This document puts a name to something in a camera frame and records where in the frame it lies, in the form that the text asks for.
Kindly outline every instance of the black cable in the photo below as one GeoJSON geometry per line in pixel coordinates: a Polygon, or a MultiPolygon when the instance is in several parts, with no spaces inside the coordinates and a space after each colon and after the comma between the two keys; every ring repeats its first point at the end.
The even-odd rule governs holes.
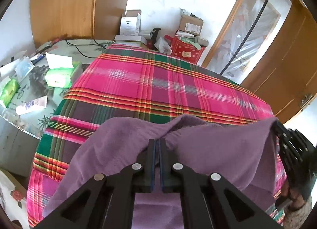
{"type": "Polygon", "coordinates": [[[101,44],[98,44],[96,41],[95,41],[96,44],[80,44],[80,45],[72,44],[72,43],[68,42],[67,39],[65,39],[65,41],[66,41],[67,45],[69,45],[69,46],[74,46],[75,48],[77,48],[78,52],[79,52],[82,56],[87,57],[87,58],[93,58],[93,59],[95,59],[95,57],[87,56],[87,55],[84,55],[83,53],[81,53],[81,51],[79,50],[79,48],[78,48],[77,46],[100,46],[100,47],[103,47],[104,49],[106,49],[105,46],[103,46],[103,45],[101,45],[101,44]]]}
{"type": "Polygon", "coordinates": [[[244,39],[242,40],[241,44],[239,45],[238,49],[235,51],[235,53],[233,54],[233,56],[231,57],[230,61],[227,63],[227,65],[222,69],[220,75],[222,75],[226,69],[229,67],[229,65],[232,63],[233,59],[235,59],[235,57],[237,56],[237,54],[239,53],[239,51],[241,50],[241,48],[243,47],[243,45],[245,44],[245,42],[247,41],[248,37],[250,36],[251,32],[253,31],[254,27],[256,26],[257,22],[259,21],[263,11],[264,11],[264,8],[266,7],[268,3],[268,0],[265,0],[264,1],[264,4],[261,8],[261,10],[259,11],[259,14],[257,15],[254,23],[252,24],[250,30],[248,31],[247,35],[244,37],[244,39]]]}

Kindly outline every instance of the rose pattern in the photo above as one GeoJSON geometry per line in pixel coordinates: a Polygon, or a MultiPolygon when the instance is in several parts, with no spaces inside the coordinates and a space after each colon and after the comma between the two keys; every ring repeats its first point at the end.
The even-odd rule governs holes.
{"type": "Polygon", "coordinates": [[[24,196],[21,194],[21,192],[17,191],[16,189],[14,189],[14,191],[11,191],[10,195],[12,196],[12,198],[18,202],[18,206],[20,208],[22,208],[22,203],[21,200],[23,200],[24,196]]]}

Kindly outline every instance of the cardboard box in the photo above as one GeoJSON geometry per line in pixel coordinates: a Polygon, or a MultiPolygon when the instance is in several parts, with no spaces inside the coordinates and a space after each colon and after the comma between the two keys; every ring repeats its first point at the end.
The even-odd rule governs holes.
{"type": "Polygon", "coordinates": [[[132,36],[132,35],[116,35],[115,42],[117,41],[139,41],[146,45],[146,39],[143,36],[132,36]]]}
{"type": "Polygon", "coordinates": [[[188,15],[182,15],[179,30],[199,36],[202,29],[202,25],[203,20],[188,15]]]}
{"type": "Polygon", "coordinates": [[[138,36],[141,27],[141,10],[126,10],[122,15],[120,35],[138,36]]]}

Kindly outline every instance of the plaid bedsheet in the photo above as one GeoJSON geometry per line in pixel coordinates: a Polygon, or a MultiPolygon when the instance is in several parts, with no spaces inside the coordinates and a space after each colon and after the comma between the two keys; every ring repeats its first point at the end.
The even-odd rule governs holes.
{"type": "MultiPolygon", "coordinates": [[[[69,90],[39,143],[27,195],[30,225],[43,219],[43,208],[72,156],[105,120],[135,117],[166,123],[181,114],[227,126],[273,115],[260,98],[205,68],[141,48],[108,47],[69,90]]],[[[277,194],[284,180],[279,161],[277,194]]],[[[276,220],[282,215],[274,207],[269,212],[276,220]]]]}

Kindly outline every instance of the green tissue package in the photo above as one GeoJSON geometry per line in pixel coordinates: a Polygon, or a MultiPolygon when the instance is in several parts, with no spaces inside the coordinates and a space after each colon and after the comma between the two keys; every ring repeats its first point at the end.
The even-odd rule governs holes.
{"type": "Polygon", "coordinates": [[[18,82],[15,79],[10,79],[9,77],[0,82],[0,105],[6,108],[14,94],[18,91],[19,87],[18,82]]]}
{"type": "Polygon", "coordinates": [[[48,86],[70,88],[83,73],[81,62],[72,62],[73,68],[54,68],[48,70],[45,80],[48,86]]]}

